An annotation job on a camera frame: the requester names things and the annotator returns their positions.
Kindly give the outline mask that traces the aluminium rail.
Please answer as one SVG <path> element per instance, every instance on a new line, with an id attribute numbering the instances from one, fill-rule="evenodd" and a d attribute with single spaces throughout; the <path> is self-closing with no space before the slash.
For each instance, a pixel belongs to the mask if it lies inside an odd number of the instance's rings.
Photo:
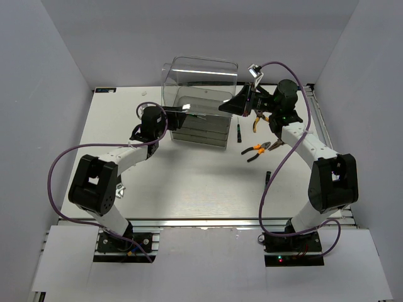
<path id="1" fill-rule="evenodd" d="M 356 160 L 351 154 L 340 154 L 333 149 L 314 88 L 305 86 L 304 92 L 310 101 L 317 133 L 304 138 L 300 153 L 310 167 L 308 201 L 294 218 L 300 221 L 300 230 L 321 225 L 358 200 Z"/>
<path id="2" fill-rule="evenodd" d="M 258 219 L 170 219 L 170 220 L 129 220 L 134 227 L 259 227 Z M 267 227 L 284 227 L 288 218 L 263 219 L 263 225 Z"/>

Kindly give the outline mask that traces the clear plastic drawer cabinet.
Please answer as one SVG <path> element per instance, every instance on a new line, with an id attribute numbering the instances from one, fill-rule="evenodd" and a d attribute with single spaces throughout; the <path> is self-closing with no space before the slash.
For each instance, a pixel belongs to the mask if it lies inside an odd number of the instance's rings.
<path id="1" fill-rule="evenodd" d="M 223 116 L 204 116 L 206 120 L 187 117 L 183 126 L 171 132 L 173 140 L 181 140 L 185 142 L 194 142 L 205 145 L 225 148 L 227 146 L 230 117 Z"/>

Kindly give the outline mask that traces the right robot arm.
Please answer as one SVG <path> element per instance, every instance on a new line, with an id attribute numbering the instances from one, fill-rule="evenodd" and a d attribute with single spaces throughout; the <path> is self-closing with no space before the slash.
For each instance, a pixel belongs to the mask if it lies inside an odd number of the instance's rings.
<path id="1" fill-rule="evenodd" d="M 298 86 L 285 79 L 278 83 L 273 94 L 261 86 L 246 84 L 233 98 L 219 106 L 219 110 L 237 116 L 252 111 L 269 113 L 275 143 L 262 145 L 262 151 L 272 151 L 282 145 L 290 146 L 311 170 L 306 205 L 287 223 L 285 245 L 293 251 L 307 243 L 306 233 L 325 224 L 335 212 L 358 200 L 356 159 L 340 154 L 322 143 L 297 114 Z"/>

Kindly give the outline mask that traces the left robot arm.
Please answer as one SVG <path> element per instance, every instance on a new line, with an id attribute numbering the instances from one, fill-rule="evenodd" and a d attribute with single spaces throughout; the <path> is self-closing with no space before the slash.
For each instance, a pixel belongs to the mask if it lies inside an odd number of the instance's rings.
<path id="1" fill-rule="evenodd" d="M 115 206 L 116 198 L 122 198 L 125 190 L 122 174 L 149 159 L 159 146 L 158 139 L 168 130 L 181 128 L 189 109 L 189 104 L 146 106 L 140 124 L 133 129 L 126 145 L 98 157 L 84 155 L 78 163 L 68 199 L 108 231 L 108 239 L 120 251 L 128 250 L 133 244 L 132 224 Z"/>

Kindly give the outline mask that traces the green black screwdriver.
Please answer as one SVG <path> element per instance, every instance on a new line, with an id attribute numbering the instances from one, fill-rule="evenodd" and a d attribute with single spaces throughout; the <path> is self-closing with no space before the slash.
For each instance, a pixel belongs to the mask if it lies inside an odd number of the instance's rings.
<path id="1" fill-rule="evenodd" d="M 237 143 L 242 143 L 241 126 L 239 123 L 239 117 L 237 118 Z"/>
<path id="2" fill-rule="evenodd" d="M 267 171 L 267 172 L 266 172 L 266 176 L 265 176 L 264 190 L 267 189 L 268 184 L 269 184 L 269 182 L 270 182 L 270 179 L 271 179 L 271 171 Z"/>
<path id="3" fill-rule="evenodd" d="M 188 115 L 189 117 L 193 117 L 193 118 L 198 118 L 198 119 L 201 119 L 201 120 L 206 120 L 206 118 L 204 117 L 204 116 L 200 116 L 200 115 L 193 115 L 193 114 L 190 114 L 190 115 Z"/>

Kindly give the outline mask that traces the clear hinged cabinet lid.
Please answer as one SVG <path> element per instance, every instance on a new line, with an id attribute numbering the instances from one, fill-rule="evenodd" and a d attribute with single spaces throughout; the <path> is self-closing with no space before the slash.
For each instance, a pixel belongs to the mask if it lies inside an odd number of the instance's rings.
<path id="1" fill-rule="evenodd" d="M 201 116 L 230 117 L 219 106 L 236 94 L 238 65 L 223 59 L 175 57 L 164 64 L 161 103 Z"/>

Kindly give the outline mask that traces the silver adjustable wrench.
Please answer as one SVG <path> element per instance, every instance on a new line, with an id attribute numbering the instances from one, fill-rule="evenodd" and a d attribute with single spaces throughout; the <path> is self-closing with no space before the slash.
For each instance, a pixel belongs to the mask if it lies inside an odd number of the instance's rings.
<path id="1" fill-rule="evenodd" d="M 124 196 L 124 192 L 125 192 L 126 187 L 122 184 L 122 183 L 118 183 L 116 185 L 116 192 L 115 192 L 115 196 L 118 199 L 122 199 Z"/>

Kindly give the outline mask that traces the yellow handled small pliers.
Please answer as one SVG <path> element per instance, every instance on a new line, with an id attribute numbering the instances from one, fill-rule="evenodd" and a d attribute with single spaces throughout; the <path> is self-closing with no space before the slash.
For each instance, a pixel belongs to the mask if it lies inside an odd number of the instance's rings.
<path id="1" fill-rule="evenodd" d="M 284 144 L 285 144 L 284 141 L 279 138 L 275 143 L 273 143 L 273 144 L 268 148 L 268 151 L 273 151 L 274 149 L 276 149 L 276 148 L 278 148 L 278 147 L 281 147 L 281 146 L 283 146 Z"/>

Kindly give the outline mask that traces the right aluminium rail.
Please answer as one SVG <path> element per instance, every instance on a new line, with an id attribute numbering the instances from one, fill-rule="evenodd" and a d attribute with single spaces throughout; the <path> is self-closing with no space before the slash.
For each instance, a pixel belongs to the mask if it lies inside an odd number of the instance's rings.
<path id="1" fill-rule="evenodd" d="M 314 88 L 305 86 L 304 92 L 310 101 L 317 133 L 304 138 L 300 153 L 310 167 L 308 201 L 294 218 L 300 221 L 300 230 L 321 225 L 358 200 L 356 160 L 351 154 L 340 154 L 333 149 Z"/>

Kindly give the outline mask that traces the front aluminium rail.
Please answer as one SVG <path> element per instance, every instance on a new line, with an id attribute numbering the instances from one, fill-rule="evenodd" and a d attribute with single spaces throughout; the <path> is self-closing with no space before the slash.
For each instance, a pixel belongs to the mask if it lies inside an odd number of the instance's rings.
<path id="1" fill-rule="evenodd" d="M 259 227 L 258 219 L 170 219 L 170 220 L 129 220 L 134 227 Z M 284 227 L 288 218 L 263 219 L 263 225 L 267 227 Z"/>

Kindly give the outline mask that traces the orange handled pliers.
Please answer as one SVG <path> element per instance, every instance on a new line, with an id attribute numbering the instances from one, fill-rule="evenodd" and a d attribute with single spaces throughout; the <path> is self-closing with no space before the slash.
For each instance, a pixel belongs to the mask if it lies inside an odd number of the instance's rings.
<path id="1" fill-rule="evenodd" d="M 265 153 L 265 151 L 268 150 L 270 146 L 271 146 L 271 142 L 264 142 L 262 144 L 257 144 L 255 146 L 252 146 L 252 147 L 249 147 L 249 148 L 243 150 L 241 152 L 241 155 L 245 155 L 248 152 L 255 151 L 256 153 L 252 157 L 247 159 L 247 162 L 252 162 L 252 161 L 256 160 L 261 154 Z"/>

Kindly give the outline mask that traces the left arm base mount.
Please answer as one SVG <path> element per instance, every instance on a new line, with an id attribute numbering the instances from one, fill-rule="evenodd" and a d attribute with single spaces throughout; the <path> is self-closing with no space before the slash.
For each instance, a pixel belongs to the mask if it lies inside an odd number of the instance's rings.
<path id="1" fill-rule="evenodd" d="M 154 261 L 159 247 L 159 234 L 152 232 L 134 232 L 133 240 L 137 242 Z M 103 263 L 150 263 L 137 245 L 100 232 L 96 242 L 93 262 Z"/>

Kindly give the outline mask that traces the yellow handled needle-nose pliers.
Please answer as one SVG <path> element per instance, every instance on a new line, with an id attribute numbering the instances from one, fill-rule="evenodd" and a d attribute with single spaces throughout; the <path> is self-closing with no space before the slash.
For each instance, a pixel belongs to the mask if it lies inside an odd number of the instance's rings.
<path id="1" fill-rule="evenodd" d="M 261 120 L 263 120 L 263 121 L 268 123 L 270 121 L 270 119 L 262 111 L 254 110 L 254 113 L 256 114 L 256 118 L 255 118 L 254 123 L 253 123 L 253 132 L 256 133 L 258 123 Z"/>

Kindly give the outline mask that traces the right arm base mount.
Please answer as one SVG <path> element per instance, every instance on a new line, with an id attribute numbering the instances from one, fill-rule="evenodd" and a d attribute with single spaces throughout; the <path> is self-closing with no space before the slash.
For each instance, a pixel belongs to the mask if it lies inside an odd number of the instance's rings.
<path id="1" fill-rule="evenodd" d="M 266 267 L 324 266 L 318 232 L 292 237 L 274 237 L 262 233 L 258 242 L 264 248 Z"/>

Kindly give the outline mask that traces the left blue label sticker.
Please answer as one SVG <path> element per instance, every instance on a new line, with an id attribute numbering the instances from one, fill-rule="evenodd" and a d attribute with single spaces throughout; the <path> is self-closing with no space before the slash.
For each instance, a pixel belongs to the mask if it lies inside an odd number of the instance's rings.
<path id="1" fill-rule="evenodd" d="M 115 87 L 97 87 L 94 90 L 94 93 L 115 93 L 116 88 Z"/>

